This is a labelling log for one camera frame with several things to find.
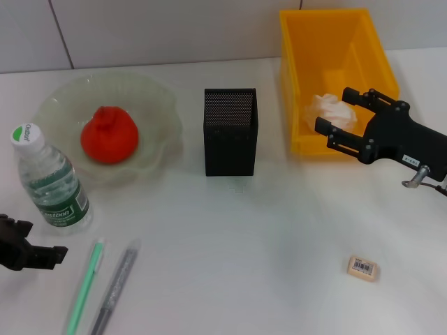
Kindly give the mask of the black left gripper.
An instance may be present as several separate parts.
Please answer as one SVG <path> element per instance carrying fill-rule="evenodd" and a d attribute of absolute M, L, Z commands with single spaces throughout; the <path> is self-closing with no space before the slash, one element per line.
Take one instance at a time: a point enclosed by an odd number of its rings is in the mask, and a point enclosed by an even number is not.
<path fill-rule="evenodd" d="M 26 239 L 33 227 L 29 221 L 15 220 L 6 214 L 1 214 L 1 265 L 14 271 L 23 269 L 53 270 L 61 264 L 68 252 L 65 246 L 27 248 Z"/>

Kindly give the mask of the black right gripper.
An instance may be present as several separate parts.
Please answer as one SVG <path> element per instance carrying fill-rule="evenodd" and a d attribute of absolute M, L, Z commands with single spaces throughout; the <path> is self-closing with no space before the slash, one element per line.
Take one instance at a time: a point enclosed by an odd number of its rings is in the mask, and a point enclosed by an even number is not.
<path fill-rule="evenodd" d="M 409 116 L 409 104 L 397 102 L 370 89 L 360 93 L 346 87 L 342 101 L 374 113 L 364 135 L 359 136 L 333 126 L 317 117 L 314 130 L 327 137 L 327 147 L 371 164 L 387 158 L 415 171 L 422 165 L 430 169 L 428 177 L 443 181 L 446 177 L 446 136 L 415 122 Z"/>

